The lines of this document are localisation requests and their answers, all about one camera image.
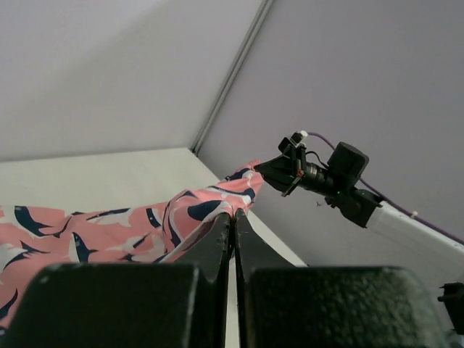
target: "patterned fabric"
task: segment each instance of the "patterned fabric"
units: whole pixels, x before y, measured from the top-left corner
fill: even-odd
[[[103,212],[0,207],[0,338],[26,286],[50,264],[172,262],[215,217],[252,206],[263,184],[251,162],[215,186],[182,191],[169,202]]]

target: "purple cable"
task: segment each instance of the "purple cable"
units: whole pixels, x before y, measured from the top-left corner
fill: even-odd
[[[325,137],[320,135],[319,133],[313,133],[313,132],[307,132],[308,136],[315,136],[316,138],[319,138],[323,140],[327,145],[329,145],[333,150],[335,150],[335,146]],[[369,190],[371,190],[374,194],[377,194],[380,196],[385,202],[389,203],[393,208],[398,210],[399,212],[402,212],[403,214],[407,216],[411,216],[412,213],[408,212],[405,208],[399,206],[395,202],[393,202],[390,198],[386,197],[384,194],[373,188],[370,184],[366,183],[364,179],[360,179],[360,182],[364,184],[365,187],[367,187]],[[448,237],[449,239],[452,239],[453,241],[456,241],[457,243],[464,244],[464,240],[453,236],[451,233],[446,232],[442,228],[439,228],[435,226],[433,223],[428,222],[427,220],[424,220],[421,217],[414,217],[414,220],[418,221],[419,223],[422,223],[423,225],[427,226],[428,228],[431,228],[432,230],[435,230],[436,232],[442,234],[443,236]]]

